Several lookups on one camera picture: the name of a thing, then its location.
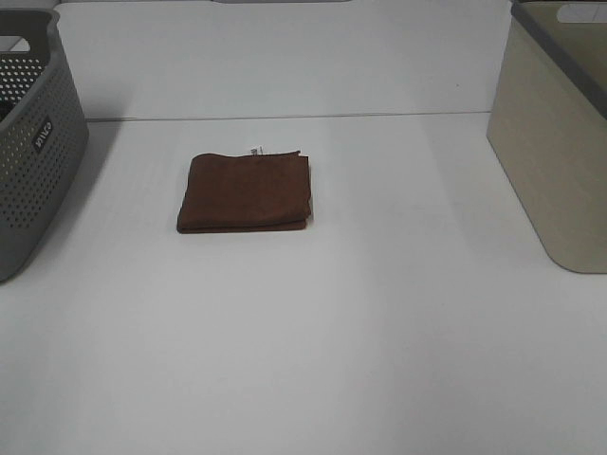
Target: gray bin rim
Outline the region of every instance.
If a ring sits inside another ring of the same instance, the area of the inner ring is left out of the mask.
[[[607,119],[607,90],[601,87],[598,81],[554,40],[550,33],[536,21],[533,15],[523,8],[523,4],[525,3],[550,3],[555,1],[563,3],[562,0],[512,0],[512,16],[540,45],[543,51],[578,88],[582,95],[590,101],[598,113]],[[600,3],[601,0],[580,1],[580,3],[591,2]],[[575,3],[575,1],[567,0],[564,3]]]
[[[43,73],[38,77],[36,82],[29,88],[28,92],[23,96],[23,98],[19,101],[21,105],[30,104],[37,96],[37,92],[39,87],[45,85],[47,80],[50,78],[50,75],[53,73],[53,70],[60,64],[60,49],[61,49],[61,40],[59,38],[59,31],[57,29],[57,23],[59,22],[60,14],[54,9],[39,9],[39,8],[1,8],[0,12],[0,36],[22,36],[29,42],[29,48],[31,50],[38,48],[43,49],[39,58],[43,64],[46,65],[46,69],[48,71],[43,71]],[[22,30],[17,30],[17,28],[11,28],[11,23],[7,23],[7,19],[12,14],[15,16],[19,15],[23,17],[23,14],[27,14],[32,18],[36,16],[41,18],[46,18],[46,35],[29,35],[23,36]],[[26,54],[27,52],[8,52],[12,54]],[[19,117],[19,110],[12,109],[9,114],[3,118],[0,122],[0,136],[4,134],[10,125]]]

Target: storage bin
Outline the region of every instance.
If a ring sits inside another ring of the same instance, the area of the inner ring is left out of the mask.
[[[0,281],[43,236],[88,140],[58,19],[53,10],[0,9],[0,35],[29,44],[0,53]]]
[[[515,1],[487,136],[552,260],[607,273],[607,25]]]

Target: brown towel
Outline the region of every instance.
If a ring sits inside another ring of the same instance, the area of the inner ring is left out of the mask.
[[[300,152],[199,155],[177,218],[181,233],[304,229],[310,171]]]

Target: beige storage bin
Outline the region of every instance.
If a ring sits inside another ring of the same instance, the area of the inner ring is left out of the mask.
[[[487,136],[553,261],[607,273],[607,25],[570,3],[514,3]]]

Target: basket handle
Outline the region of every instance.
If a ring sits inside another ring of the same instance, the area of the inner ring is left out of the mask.
[[[29,51],[20,53],[47,64],[50,59],[47,27],[52,18],[50,13],[43,10],[0,11],[0,36],[23,37],[29,43]]]

